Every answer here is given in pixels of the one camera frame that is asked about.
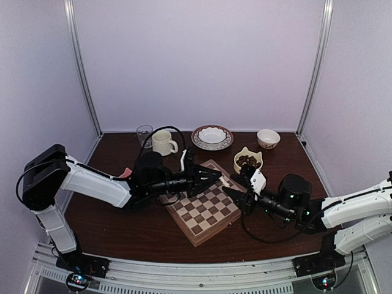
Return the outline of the white chess piece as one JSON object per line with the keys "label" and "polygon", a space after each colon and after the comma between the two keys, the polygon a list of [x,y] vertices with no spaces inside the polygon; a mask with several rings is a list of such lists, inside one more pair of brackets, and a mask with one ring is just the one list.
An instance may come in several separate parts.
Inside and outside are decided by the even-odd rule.
{"label": "white chess piece", "polygon": [[225,186],[225,187],[230,187],[230,183],[229,183],[228,181],[226,181],[225,179],[220,178],[220,181],[221,181],[221,183],[223,184],[223,186]]}

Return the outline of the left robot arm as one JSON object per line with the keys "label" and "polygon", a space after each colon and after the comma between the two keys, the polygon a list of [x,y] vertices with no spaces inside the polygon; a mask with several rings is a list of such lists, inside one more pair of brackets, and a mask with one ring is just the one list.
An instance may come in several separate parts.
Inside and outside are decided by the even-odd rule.
{"label": "left robot arm", "polygon": [[83,194],[116,208],[142,209],[161,195],[194,197],[219,181],[222,173],[194,162],[195,150],[185,149],[180,171],[173,173],[155,151],[140,154],[130,175],[106,174],[77,161],[55,144],[30,161],[15,186],[17,199],[32,211],[55,244],[59,258],[75,272],[88,267],[75,233],[56,204],[59,190]]}

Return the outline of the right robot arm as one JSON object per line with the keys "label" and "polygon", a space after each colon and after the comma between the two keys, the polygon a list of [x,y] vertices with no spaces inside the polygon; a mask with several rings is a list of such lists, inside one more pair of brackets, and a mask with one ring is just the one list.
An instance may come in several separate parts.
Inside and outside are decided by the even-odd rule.
{"label": "right robot arm", "polygon": [[308,235],[356,222],[323,237],[322,248],[314,257],[318,270],[327,270],[337,258],[391,233],[391,178],[356,193],[320,200],[311,200],[312,184],[299,175],[287,174],[276,193],[265,189],[266,178],[260,170],[245,171],[235,178],[247,190],[224,187],[223,191],[242,216],[259,206],[284,222],[294,222],[299,234]]}

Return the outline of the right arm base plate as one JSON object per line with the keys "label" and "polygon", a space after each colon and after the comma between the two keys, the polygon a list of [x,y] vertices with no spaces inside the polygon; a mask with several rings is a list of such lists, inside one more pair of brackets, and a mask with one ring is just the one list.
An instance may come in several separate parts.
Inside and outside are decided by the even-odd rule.
{"label": "right arm base plate", "polygon": [[293,259],[297,277],[330,271],[345,265],[345,257],[337,252],[317,253]]}

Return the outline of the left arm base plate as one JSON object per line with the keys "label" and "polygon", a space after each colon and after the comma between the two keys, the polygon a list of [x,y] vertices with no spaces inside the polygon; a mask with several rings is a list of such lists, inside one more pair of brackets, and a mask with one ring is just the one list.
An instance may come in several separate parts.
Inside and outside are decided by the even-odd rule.
{"label": "left arm base plate", "polygon": [[88,277],[105,278],[110,261],[106,258],[86,255],[77,251],[59,254],[56,266]]}

